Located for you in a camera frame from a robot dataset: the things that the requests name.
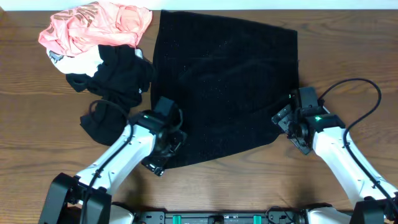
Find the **black velvet skirt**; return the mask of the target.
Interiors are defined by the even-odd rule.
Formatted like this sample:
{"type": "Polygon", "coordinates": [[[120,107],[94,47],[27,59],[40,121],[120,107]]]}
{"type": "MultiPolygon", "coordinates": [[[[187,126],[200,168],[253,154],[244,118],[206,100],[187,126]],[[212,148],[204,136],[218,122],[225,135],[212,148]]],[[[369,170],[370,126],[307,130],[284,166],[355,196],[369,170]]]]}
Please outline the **black velvet skirt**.
{"type": "Polygon", "coordinates": [[[271,118],[299,85],[296,30],[230,17],[162,11],[151,102],[183,113],[183,146],[166,168],[189,166],[274,142],[271,118]]]}

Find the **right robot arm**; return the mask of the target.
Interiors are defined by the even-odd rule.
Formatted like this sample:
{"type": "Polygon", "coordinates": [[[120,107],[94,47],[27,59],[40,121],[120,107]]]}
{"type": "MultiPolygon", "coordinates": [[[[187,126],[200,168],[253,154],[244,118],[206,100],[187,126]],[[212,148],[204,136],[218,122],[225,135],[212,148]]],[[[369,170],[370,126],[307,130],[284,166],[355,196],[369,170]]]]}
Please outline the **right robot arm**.
{"type": "Polygon", "coordinates": [[[324,107],[314,88],[293,90],[272,122],[302,154],[322,158],[353,206],[351,214],[330,205],[308,208],[296,223],[397,222],[397,187],[367,161],[344,122],[324,107]]]}

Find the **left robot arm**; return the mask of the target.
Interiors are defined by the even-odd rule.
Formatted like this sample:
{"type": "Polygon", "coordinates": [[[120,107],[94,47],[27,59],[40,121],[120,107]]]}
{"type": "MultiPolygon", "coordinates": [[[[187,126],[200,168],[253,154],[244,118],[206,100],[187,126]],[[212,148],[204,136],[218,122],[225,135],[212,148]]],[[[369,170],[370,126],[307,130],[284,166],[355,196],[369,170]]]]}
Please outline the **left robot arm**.
{"type": "Polygon", "coordinates": [[[50,184],[40,223],[133,223],[135,213],[112,203],[112,196],[131,171],[142,164],[162,176],[187,135],[182,110],[161,97],[153,110],[127,119],[116,142],[75,176],[61,173],[50,184]]]}

